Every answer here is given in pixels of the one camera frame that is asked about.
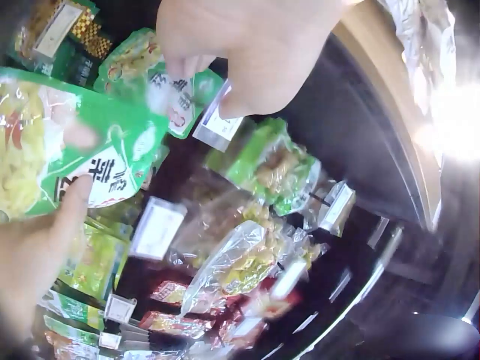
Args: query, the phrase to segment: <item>red foil package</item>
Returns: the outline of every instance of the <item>red foil package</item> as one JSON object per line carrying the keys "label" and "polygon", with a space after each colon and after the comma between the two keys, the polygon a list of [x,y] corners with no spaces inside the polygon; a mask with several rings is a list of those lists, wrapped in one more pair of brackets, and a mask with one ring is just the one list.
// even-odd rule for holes
{"label": "red foil package", "polygon": [[147,312],[140,321],[139,327],[170,335],[186,336],[196,340],[201,338],[207,330],[211,329],[213,323],[214,321],[185,317],[179,319],[175,315],[161,312]]}

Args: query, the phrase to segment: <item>packaged food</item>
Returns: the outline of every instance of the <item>packaged food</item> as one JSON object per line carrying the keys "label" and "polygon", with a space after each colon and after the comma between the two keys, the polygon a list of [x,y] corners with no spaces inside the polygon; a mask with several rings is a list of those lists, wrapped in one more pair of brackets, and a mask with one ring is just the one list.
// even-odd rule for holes
{"label": "packaged food", "polygon": [[83,174],[89,207],[115,204],[142,185],[167,120],[42,75],[0,69],[0,211],[9,219],[49,213]]}
{"label": "packaged food", "polygon": [[197,216],[185,221],[169,249],[169,262],[196,274],[225,236],[246,220],[264,227],[265,248],[273,258],[279,257],[285,246],[281,234],[284,222],[273,218],[268,207],[252,199],[247,192],[233,190],[205,203]]}
{"label": "packaged food", "polygon": [[76,329],[70,325],[55,320],[48,315],[44,315],[45,325],[51,331],[64,336],[70,340],[80,342],[85,345],[98,346],[98,335],[84,330]]}
{"label": "packaged food", "polygon": [[84,224],[84,253],[79,259],[69,258],[58,279],[96,299],[106,300],[114,282],[112,277],[121,272],[126,261],[129,245],[90,224]]}
{"label": "packaged food", "polygon": [[68,296],[49,290],[38,305],[54,312],[58,316],[80,321],[94,329],[102,331],[104,328],[103,313]]}
{"label": "packaged food", "polygon": [[180,314],[198,307],[199,299],[208,310],[220,298],[253,290],[276,265],[265,233],[261,225],[251,220],[233,229],[193,278],[183,297]]}
{"label": "packaged food", "polygon": [[212,328],[213,321],[201,319],[179,319],[175,315],[161,312],[147,312],[140,321],[141,328],[160,331],[170,335],[186,336],[191,339],[201,338],[205,332]]}
{"label": "packaged food", "polygon": [[292,142],[284,120],[268,118],[233,161],[212,150],[206,165],[267,204],[274,204],[283,216],[295,212],[304,201],[307,184],[315,182],[318,161]]}
{"label": "packaged food", "polygon": [[191,79],[173,81],[166,72],[154,31],[141,29],[107,57],[94,89],[167,115],[169,132],[184,139],[222,84],[223,80],[209,69]]}
{"label": "packaged food", "polygon": [[45,337],[53,346],[57,360],[97,360],[98,348],[70,340],[53,331],[46,331]]}

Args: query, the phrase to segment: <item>dark green package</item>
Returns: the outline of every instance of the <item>dark green package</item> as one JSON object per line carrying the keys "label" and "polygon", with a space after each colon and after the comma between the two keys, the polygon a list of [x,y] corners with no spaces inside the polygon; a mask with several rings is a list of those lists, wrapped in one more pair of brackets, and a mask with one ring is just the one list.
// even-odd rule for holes
{"label": "dark green package", "polygon": [[98,73],[96,91],[167,115],[169,132],[181,139],[188,136],[197,117],[223,85],[223,80],[209,69],[191,79],[172,81],[150,29],[132,33],[108,56]]}

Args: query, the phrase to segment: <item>hand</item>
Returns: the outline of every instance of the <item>hand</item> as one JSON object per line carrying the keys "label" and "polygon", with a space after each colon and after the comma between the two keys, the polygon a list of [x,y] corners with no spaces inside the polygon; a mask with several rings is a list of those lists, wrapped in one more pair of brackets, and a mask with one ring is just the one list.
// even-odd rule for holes
{"label": "hand", "polygon": [[297,94],[347,5],[359,0],[163,0],[156,32],[174,78],[228,59],[224,119],[271,114]]}
{"label": "hand", "polygon": [[75,253],[83,250],[91,189],[92,177],[80,176],[56,212],[0,225],[0,311],[20,340],[28,336],[37,301],[52,286],[72,246]]}

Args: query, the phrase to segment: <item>finger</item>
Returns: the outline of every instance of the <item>finger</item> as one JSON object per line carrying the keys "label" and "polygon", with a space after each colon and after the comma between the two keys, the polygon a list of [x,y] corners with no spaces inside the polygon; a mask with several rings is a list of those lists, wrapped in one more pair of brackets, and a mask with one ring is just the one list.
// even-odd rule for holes
{"label": "finger", "polygon": [[50,228],[49,237],[53,242],[51,246],[61,245],[67,251],[78,236],[87,215],[88,197],[92,185],[92,177],[82,175],[67,188]]}

